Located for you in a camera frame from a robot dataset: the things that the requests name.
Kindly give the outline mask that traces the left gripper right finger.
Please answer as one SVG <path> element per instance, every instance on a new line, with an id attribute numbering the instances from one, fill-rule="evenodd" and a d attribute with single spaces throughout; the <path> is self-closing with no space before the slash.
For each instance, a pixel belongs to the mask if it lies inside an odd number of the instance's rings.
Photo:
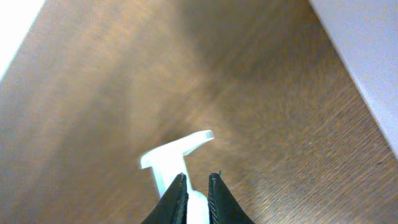
<path id="1" fill-rule="evenodd" d="M 211 173 L 208 184 L 210 224 L 254 224 L 217 173 Z"/>

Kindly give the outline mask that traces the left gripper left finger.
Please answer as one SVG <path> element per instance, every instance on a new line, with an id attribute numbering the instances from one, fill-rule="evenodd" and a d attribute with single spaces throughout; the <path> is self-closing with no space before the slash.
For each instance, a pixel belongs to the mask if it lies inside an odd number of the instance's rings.
<path id="1" fill-rule="evenodd" d="M 187 177 L 180 173 L 142 224 L 186 224 L 187 203 Z"/>

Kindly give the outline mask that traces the clear hand soap pump bottle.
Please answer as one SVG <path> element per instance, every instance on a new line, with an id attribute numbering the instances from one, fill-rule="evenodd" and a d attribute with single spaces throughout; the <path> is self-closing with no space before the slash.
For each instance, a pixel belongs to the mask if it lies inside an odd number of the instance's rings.
<path id="1" fill-rule="evenodd" d="M 150 167 L 154 174 L 159 197 L 161 198 L 174 178 L 183 173 L 187 177 L 187 224 L 209 224 L 208 199 L 192 188 L 184 156 L 214 139 L 210 130 L 195 132 L 184 138 L 159 146 L 141 157 L 141 167 Z"/>

